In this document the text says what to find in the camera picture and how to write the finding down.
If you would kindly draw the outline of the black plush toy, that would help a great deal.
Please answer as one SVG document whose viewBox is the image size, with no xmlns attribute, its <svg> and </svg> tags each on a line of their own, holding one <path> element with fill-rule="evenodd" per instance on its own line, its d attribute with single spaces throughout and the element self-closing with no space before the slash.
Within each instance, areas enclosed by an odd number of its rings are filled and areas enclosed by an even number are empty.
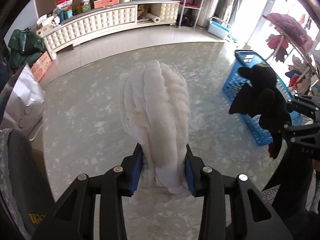
<svg viewBox="0 0 320 240">
<path fill-rule="evenodd" d="M 267 64 L 256 64 L 251 68 L 240 67 L 240 76 L 249 79 L 255 92 L 259 94 L 252 106 L 243 107 L 241 103 L 232 102 L 228 113 L 259 115 L 259 126 L 269 131 L 273 141 L 268 145 L 270 158 L 276 159 L 281 150 L 283 129 L 285 125 L 292 125 L 292 119 L 287 110 L 287 102 L 277 88 L 276 72 Z"/>
</svg>

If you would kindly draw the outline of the white gauze cloth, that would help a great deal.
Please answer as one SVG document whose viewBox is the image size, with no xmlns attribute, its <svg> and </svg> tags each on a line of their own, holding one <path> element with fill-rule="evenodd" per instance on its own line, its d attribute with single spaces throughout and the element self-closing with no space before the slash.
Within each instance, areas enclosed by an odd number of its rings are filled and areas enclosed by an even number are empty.
<svg viewBox="0 0 320 240">
<path fill-rule="evenodd" d="M 189 93 L 176 68 L 152 60 L 119 77 L 120 119 L 143 151 L 132 203 L 167 203 L 189 196 L 185 156 L 189 141 Z"/>
</svg>

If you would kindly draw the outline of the dark chair with yellow print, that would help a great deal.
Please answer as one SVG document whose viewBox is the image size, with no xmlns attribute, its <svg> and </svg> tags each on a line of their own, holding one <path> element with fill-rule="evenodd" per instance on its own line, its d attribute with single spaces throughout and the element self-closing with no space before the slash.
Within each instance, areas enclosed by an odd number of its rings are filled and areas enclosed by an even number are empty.
<svg viewBox="0 0 320 240">
<path fill-rule="evenodd" d="M 29 139 L 14 129 L 1 130 L 1 239 L 31 239 L 54 204 Z"/>
</svg>

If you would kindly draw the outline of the blue plastic laundry basket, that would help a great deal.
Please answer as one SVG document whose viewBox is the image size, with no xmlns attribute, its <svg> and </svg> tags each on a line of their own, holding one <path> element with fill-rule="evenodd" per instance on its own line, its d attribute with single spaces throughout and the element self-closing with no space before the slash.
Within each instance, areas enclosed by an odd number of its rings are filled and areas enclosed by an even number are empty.
<svg viewBox="0 0 320 240">
<path fill-rule="evenodd" d="M 234 56 L 235 63 L 222 90 L 230 102 L 235 101 L 235 98 L 237 98 L 236 102 L 247 108 L 253 105 L 253 101 L 259 94 L 255 92 L 249 79 L 239 75 L 238 70 L 240 67 L 251 68 L 256 64 L 265 64 L 266 61 L 252 50 L 236 50 Z M 265 146 L 273 141 L 269 131 L 259 126 L 259 115 L 251 117 L 246 114 L 241 117 L 258 146 Z"/>
</svg>

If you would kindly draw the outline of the pink clothes pile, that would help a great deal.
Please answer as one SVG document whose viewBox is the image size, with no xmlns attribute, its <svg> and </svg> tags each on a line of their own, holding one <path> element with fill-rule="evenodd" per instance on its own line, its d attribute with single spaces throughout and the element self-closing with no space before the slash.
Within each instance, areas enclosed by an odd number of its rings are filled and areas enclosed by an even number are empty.
<svg viewBox="0 0 320 240">
<path fill-rule="evenodd" d="M 308 53 L 310 51 L 313 40 L 294 18 L 279 13 L 270 13 L 264 18 L 287 33 L 301 52 Z"/>
</svg>

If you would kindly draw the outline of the white paper shopping bag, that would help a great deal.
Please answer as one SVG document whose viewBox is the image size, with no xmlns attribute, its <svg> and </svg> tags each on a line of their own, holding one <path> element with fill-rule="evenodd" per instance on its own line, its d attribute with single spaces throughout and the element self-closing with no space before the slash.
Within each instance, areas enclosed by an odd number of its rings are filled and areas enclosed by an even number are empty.
<svg viewBox="0 0 320 240">
<path fill-rule="evenodd" d="M 1 129 L 29 136 L 43 115 L 44 91 L 28 64 L 21 67 L 1 91 Z"/>
</svg>

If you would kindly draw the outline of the light blue storage box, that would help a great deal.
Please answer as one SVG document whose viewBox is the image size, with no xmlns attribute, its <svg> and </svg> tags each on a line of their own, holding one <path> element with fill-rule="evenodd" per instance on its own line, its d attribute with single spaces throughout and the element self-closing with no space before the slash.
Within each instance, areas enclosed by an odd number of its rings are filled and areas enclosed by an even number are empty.
<svg viewBox="0 0 320 240">
<path fill-rule="evenodd" d="M 213 16 L 209 20 L 208 33 L 224 40 L 230 32 L 231 25 L 220 18 Z"/>
</svg>

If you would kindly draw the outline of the orange cardboard box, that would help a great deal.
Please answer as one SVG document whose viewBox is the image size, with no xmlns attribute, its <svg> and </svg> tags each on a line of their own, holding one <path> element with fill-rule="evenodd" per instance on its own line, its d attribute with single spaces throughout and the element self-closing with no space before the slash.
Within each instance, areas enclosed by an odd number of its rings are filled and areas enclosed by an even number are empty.
<svg viewBox="0 0 320 240">
<path fill-rule="evenodd" d="M 42 56 L 32 65 L 31 72 L 38 82 L 41 82 L 45 75 L 52 67 L 53 62 L 48 52 L 42 54 Z"/>
</svg>

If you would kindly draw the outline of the white standing air conditioner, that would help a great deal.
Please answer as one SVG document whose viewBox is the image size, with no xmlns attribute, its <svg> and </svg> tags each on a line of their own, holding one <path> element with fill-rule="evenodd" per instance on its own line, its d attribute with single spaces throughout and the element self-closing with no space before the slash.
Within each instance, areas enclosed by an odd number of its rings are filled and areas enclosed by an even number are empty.
<svg viewBox="0 0 320 240">
<path fill-rule="evenodd" d="M 197 25 L 208 27 L 209 20 L 214 16 L 219 0 L 204 0 L 199 14 Z"/>
</svg>

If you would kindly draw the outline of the dark green plastic bag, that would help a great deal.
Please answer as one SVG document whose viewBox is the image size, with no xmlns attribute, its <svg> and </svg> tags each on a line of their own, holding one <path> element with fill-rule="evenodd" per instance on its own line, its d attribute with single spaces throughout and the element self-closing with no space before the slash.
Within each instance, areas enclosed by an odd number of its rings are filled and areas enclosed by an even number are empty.
<svg viewBox="0 0 320 240">
<path fill-rule="evenodd" d="M 10 48 L 9 66 L 14 69 L 24 67 L 26 64 L 32 67 L 46 51 L 43 38 L 32 32 L 30 28 L 15 29 L 8 47 Z"/>
</svg>

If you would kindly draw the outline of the white tufted tv cabinet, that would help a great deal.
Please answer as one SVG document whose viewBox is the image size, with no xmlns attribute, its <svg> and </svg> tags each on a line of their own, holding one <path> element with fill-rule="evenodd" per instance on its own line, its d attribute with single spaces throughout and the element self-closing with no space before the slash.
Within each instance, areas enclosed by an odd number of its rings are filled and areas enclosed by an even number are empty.
<svg viewBox="0 0 320 240">
<path fill-rule="evenodd" d="M 55 60 L 57 52 L 68 46 L 76 47 L 87 41 L 125 30 L 175 24 L 179 7 L 178 1 L 170 0 L 118 3 L 65 20 L 61 25 L 43 34 L 42 38 L 49 56 Z M 147 13 L 158 16 L 161 21 L 152 22 L 146 18 Z"/>
</svg>

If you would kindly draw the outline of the white paper roll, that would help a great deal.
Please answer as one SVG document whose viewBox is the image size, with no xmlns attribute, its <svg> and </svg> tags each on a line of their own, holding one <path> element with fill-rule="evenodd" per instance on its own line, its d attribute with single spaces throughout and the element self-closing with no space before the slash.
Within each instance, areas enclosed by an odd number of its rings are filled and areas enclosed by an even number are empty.
<svg viewBox="0 0 320 240">
<path fill-rule="evenodd" d="M 154 14 L 152 14 L 152 13 L 147 13 L 147 14 L 146 14 L 146 18 L 149 19 L 149 20 L 151 20 L 151 21 L 154 22 L 154 23 L 159 23 L 159 22 L 161 21 L 158 16 L 156 16 L 156 15 L 154 15 Z"/>
</svg>

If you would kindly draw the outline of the red white snack bag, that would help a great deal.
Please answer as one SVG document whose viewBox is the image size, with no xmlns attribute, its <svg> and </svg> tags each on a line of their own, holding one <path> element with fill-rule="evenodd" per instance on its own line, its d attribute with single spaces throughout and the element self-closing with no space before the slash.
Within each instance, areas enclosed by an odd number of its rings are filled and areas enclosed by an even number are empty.
<svg viewBox="0 0 320 240">
<path fill-rule="evenodd" d="M 73 0 L 60 0 L 56 2 L 56 8 L 58 10 L 66 10 L 68 7 L 72 6 Z"/>
</svg>

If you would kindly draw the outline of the pink drawer box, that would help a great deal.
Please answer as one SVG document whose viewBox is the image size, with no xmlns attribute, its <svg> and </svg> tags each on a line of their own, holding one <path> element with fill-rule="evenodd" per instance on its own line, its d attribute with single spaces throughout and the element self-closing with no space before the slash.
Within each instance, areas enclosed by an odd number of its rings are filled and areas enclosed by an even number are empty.
<svg viewBox="0 0 320 240">
<path fill-rule="evenodd" d="M 119 0 L 95 0 L 93 2 L 94 9 L 112 6 L 114 4 L 118 4 Z"/>
</svg>

